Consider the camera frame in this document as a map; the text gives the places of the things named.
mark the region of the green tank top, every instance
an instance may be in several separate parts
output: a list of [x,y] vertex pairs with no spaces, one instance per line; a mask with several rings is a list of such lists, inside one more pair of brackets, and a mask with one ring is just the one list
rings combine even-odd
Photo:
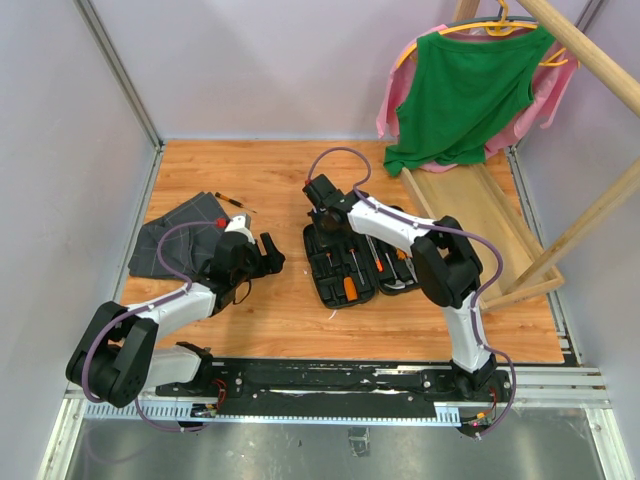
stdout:
[[553,42],[542,26],[491,43],[438,32],[419,38],[413,83],[396,109],[398,143],[387,147],[385,168],[395,176],[432,160],[483,162],[487,140],[533,103],[533,73]]

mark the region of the wooden rod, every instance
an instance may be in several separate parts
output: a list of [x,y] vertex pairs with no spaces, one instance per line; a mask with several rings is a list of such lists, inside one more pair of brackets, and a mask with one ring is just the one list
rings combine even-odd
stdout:
[[547,0],[518,0],[538,22],[640,117],[640,84]]
[[527,287],[571,251],[613,210],[622,205],[640,187],[638,158],[560,237],[506,289],[505,294]]
[[480,0],[458,0],[456,11],[453,14],[453,21],[459,22],[460,20],[475,17],[478,5],[480,5]]

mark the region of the wooden tabletop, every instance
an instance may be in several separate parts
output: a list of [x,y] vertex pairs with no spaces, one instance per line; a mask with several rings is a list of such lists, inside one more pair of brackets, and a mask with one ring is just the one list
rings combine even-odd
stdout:
[[[173,141],[167,146],[145,222],[162,216],[198,192],[240,200],[251,215],[254,236],[269,232],[287,260],[277,275],[253,282],[238,306],[194,322],[159,342],[187,341],[211,347],[214,356],[289,357],[399,361],[447,361],[451,345],[440,308],[418,290],[396,297],[378,293],[370,302],[337,311],[322,305],[313,285],[302,241],[310,223],[310,203],[302,193],[311,162],[325,149],[346,145],[372,162],[373,175],[362,189],[388,205],[416,214],[399,179],[382,167],[381,142],[219,142]],[[489,169],[519,209],[504,156]],[[361,161],[347,153],[326,157],[316,170],[343,192],[361,179]],[[241,212],[221,203],[229,215]],[[180,286],[173,280],[130,277],[122,303],[149,300]],[[489,342],[518,362],[561,363],[562,352],[545,297],[484,316]]]

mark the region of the open tool kit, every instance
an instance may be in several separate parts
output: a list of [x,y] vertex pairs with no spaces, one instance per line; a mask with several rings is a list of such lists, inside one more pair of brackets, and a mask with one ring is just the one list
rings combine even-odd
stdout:
[[327,308],[365,303],[378,290],[398,295],[419,286],[411,258],[377,238],[353,233],[325,247],[314,225],[307,225],[302,236],[313,281]]

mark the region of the black tool case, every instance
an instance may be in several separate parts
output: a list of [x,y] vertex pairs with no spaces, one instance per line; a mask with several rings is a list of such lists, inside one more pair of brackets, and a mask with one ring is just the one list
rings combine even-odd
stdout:
[[[302,230],[302,236],[307,258],[311,265],[313,281],[318,290],[318,295],[320,295],[320,300],[327,308],[337,309],[368,302],[378,290],[386,295],[398,295],[419,287],[413,280],[406,262],[398,259],[396,248],[377,238],[371,237],[371,240],[382,263],[382,272],[378,272],[371,248],[364,235],[354,233],[347,236],[344,241],[328,247],[321,245],[313,225],[307,225]],[[356,264],[350,253],[352,248],[360,266],[364,285],[360,281]],[[399,285],[398,288],[391,286],[395,284],[395,278],[389,268],[385,253],[388,254],[400,282],[406,284],[401,288]],[[347,294],[344,289],[345,276],[350,276],[353,279],[358,293],[356,300],[347,300]]]

